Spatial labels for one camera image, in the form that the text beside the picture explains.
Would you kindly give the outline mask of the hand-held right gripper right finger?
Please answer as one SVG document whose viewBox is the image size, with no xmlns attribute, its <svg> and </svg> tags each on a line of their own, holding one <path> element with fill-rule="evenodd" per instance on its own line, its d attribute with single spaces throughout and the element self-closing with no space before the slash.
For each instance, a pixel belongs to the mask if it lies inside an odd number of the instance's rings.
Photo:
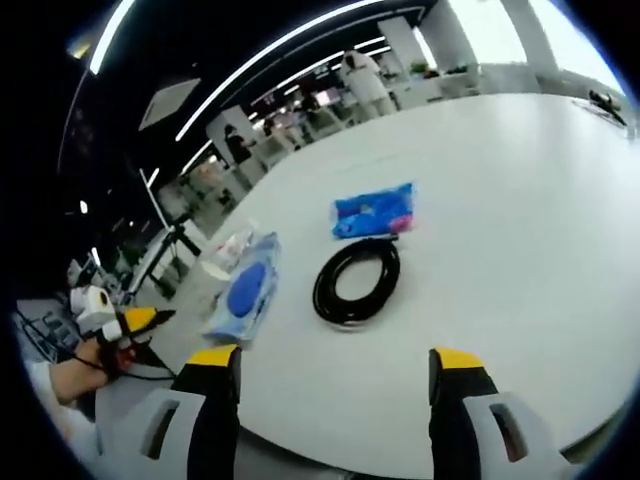
<svg viewBox="0 0 640 480">
<path fill-rule="evenodd" d="M 436 479 L 569 479 L 542 418 L 500 392 L 475 355 L 429 351 L 429 437 Z"/>
</svg>

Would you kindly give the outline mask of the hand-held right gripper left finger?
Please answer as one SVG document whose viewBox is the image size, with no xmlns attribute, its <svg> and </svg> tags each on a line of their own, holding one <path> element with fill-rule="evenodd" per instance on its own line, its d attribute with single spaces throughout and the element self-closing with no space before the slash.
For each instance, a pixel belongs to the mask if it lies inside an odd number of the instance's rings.
<svg viewBox="0 0 640 480">
<path fill-rule="evenodd" d="M 111 479 L 232 479 L 241 351 L 194 354 L 175 380 L 118 390 L 108 408 Z"/>
</svg>

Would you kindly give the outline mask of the person's left hand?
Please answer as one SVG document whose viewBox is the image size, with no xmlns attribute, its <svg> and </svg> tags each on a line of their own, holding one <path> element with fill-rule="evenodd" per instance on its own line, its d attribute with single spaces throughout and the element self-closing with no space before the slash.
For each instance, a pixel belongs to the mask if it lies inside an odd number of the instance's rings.
<svg viewBox="0 0 640 480">
<path fill-rule="evenodd" d="M 95 338 L 90 338 L 78 344 L 75 355 L 80 363 L 79 378 L 84 387 L 94 390 L 108 383 L 108 374 L 100 361 L 101 346 Z"/>
</svg>

